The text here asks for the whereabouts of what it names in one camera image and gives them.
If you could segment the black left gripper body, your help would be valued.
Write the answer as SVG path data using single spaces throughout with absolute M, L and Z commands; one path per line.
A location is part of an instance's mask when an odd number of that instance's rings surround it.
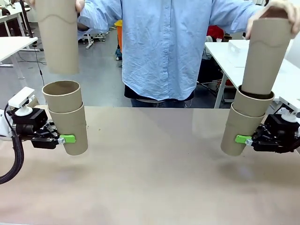
M 31 141 L 34 148 L 50 149 L 51 135 L 45 109 L 32 108 L 25 116 L 12 115 L 15 132 L 22 140 Z

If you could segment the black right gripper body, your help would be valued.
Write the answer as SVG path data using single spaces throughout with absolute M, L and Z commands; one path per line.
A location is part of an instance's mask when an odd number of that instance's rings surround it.
M 299 122 L 288 122 L 270 114 L 255 131 L 255 151 L 288 153 L 300 146 Z

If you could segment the person left hand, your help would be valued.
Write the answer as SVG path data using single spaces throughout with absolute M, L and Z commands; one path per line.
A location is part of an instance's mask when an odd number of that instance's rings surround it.
M 300 31 L 300 7 L 288 0 L 271 0 L 264 8 L 255 12 L 248 20 L 245 39 L 249 40 L 253 22 L 260 18 L 287 18 L 291 24 L 291 39 Z

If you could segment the person right hand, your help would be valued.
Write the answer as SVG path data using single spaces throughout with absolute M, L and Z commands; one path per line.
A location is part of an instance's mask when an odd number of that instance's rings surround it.
M 35 8 L 35 0 L 26 0 L 25 1 L 28 5 Z M 85 6 L 85 0 L 76 0 L 75 2 L 75 9 L 76 12 L 80 13 Z

